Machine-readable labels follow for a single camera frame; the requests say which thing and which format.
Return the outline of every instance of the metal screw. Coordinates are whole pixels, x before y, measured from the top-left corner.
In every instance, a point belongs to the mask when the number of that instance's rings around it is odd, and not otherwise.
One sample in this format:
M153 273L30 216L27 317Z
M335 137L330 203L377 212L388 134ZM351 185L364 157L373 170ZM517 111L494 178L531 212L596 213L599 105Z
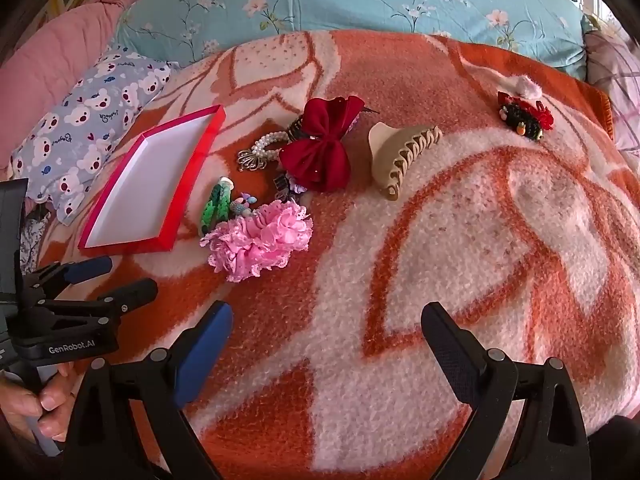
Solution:
M160 361L164 361L166 359L166 350L164 348L156 348L153 352L151 352L151 360L159 363Z
M556 370L562 370L564 368L564 363L557 357L552 357L551 359L549 359L549 364Z
M487 351L487 355L493 361L504 361L504 358L506 357L504 355L504 352L499 348L489 348Z
M105 364L104 359L101 357L98 357L97 359L94 359L93 361L91 361L91 368L93 368L94 370L99 370L104 366L104 364Z

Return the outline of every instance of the cartoon bear pillowcase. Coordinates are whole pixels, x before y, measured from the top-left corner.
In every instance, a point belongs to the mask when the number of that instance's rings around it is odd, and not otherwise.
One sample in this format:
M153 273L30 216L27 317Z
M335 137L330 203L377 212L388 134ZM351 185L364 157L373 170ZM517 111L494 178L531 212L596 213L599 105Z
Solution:
M12 178L27 177L27 197L51 202L58 220L71 224L97 173L170 74L165 62L112 46L13 152Z

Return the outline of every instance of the beige hair claw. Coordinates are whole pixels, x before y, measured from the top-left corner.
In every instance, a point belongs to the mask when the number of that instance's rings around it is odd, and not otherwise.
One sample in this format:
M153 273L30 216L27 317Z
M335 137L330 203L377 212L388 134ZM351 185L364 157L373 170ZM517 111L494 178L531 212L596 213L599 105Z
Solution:
M425 148L438 142L442 130L423 125L391 128L378 123L369 131L371 173L387 200L398 200L404 174Z

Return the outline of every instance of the red bow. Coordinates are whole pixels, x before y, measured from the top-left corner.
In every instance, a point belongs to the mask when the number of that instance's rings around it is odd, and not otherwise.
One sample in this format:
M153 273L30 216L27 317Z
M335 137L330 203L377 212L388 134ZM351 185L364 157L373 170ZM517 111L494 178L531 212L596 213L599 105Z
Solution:
M554 127L554 117L549 108L542 104L542 101L536 101L536 107L534 108L523 99L511 97L509 94L505 94L504 92L498 92L498 104L501 107L510 104L518 105L520 108L533 115L540 123L540 127L547 132L552 130Z
M351 166L340 140L363 108L364 101L353 95L306 104L301 129L313 139L294 140L280 150L280 163L297 184L320 192L347 186Z

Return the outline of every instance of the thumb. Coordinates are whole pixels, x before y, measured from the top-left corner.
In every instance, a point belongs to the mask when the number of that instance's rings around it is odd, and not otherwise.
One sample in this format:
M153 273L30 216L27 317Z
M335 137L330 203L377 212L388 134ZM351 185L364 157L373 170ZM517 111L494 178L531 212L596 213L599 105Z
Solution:
M7 415L40 416L38 397L5 378L0 378L0 408Z

